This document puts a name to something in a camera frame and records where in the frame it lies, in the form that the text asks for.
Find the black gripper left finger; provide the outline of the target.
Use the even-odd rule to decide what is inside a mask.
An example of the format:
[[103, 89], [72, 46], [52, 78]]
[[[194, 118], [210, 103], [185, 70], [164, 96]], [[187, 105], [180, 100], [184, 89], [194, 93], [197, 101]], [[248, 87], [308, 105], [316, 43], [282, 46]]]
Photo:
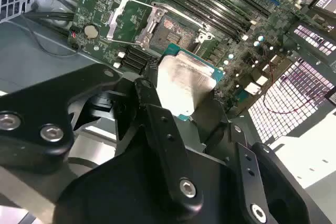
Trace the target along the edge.
[[96, 63], [1, 98], [1, 164], [36, 173], [58, 169], [75, 142], [74, 132], [93, 121], [94, 97], [104, 94], [102, 107], [115, 110], [126, 149], [140, 131], [177, 129], [151, 81], [130, 81]]

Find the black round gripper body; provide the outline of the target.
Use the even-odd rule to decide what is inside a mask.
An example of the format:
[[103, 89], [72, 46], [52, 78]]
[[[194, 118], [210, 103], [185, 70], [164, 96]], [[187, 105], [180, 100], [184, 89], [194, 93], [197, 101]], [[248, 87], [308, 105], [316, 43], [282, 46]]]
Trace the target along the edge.
[[187, 150], [177, 129], [140, 131], [65, 189], [54, 223], [235, 222], [234, 191], [229, 168]]

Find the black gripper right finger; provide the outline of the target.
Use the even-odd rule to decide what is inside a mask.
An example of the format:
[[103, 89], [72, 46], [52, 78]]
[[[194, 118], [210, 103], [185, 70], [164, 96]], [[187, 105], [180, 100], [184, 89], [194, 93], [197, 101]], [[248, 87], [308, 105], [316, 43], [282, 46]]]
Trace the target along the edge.
[[222, 104], [206, 97], [193, 113], [204, 153], [223, 161], [245, 223], [327, 223], [328, 218], [267, 145], [246, 140]]

